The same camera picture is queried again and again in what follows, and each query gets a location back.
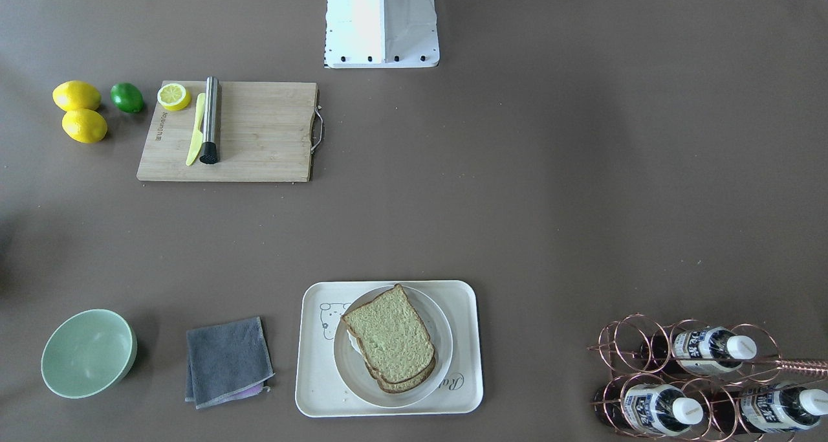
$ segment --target mint green bowl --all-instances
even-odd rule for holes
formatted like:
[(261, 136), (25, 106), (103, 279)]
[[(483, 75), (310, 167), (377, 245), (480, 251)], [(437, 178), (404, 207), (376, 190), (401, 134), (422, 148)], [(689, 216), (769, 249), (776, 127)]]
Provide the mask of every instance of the mint green bowl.
[(136, 351), (135, 332), (124, 318), (90, 309), (57, 327), (43, 350), (41, 374), (60, 397), (91, 397), (127, 375)]

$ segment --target folded cloth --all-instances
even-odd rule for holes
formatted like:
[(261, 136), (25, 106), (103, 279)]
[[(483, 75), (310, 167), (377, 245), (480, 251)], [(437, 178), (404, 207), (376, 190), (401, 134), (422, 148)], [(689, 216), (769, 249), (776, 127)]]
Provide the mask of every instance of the folded cloth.
[(273, 367), (258, 317), (187, 331), (184, 401), (196, 409), (258, 395)]

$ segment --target black muddler tip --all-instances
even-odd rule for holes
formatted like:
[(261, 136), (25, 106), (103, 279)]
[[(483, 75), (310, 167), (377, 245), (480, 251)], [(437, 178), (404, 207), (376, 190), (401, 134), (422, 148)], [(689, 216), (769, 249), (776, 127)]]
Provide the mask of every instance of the black muddler tip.
[(219, 150), (216, 148), (215, 143), (204, 143), (204, 146), (201, 147), (201, 157), (199, 158), (201, 162), (204, 164), (215, 164), (219, 162)]

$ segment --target dark bottle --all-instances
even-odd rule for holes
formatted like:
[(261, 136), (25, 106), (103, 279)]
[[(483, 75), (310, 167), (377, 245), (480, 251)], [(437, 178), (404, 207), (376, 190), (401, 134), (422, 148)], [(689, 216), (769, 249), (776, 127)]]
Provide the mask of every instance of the dark bottle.
[[(828, 392), (789, 382), (729, 393), (735, 407), (724, 394), (712, 398), (716, 422), (725, 434), (730, 434), (734, 425), (734, 434), (808, 430), (820, 423), (820, 416), (828, 415)], [(736, 410), (744, 427), (737, 423)]]
[(663, 335), (643, 341), (638, 353), (648, 371), (657, 369), (672, 356), (674, 359), (668, 360), (662, 369), (665, 374), (716, 376), (735, 371), (742, 366), (742, 360), (756, 357), (756, 342), (724, 327), (706, 327), (675, 334), (672, 355)]
[(704, 415), (698, 401), (666, 384), (631, 386), (624, 395), (618, 387), (610, 386), (606, 397), (600, 389), (593, 398), (594, 403), (612, 400), (617, 401), (594, 407), (598, 420), (633, 434), (679, 436)]

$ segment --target bottle cap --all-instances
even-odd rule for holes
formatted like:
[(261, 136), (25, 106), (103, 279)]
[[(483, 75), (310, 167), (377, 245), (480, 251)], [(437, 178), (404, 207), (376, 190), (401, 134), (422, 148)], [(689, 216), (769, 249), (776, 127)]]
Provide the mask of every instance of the bottle cap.
[(754, 359), (756, 342), (746, 335), (734, 335), (727, 339), (727, 353), (734, 359)]
[(828, 415), (828, 392), (808, 389), (799, 393), (799, 403), (811, 415)]
[(692, 398), (679, 397), (676, 398), (672, 405), (673, 417), (678, 422), (686, 425), (697, 425), (704, 417), (704, 412), (701, 410), (701, 404)]

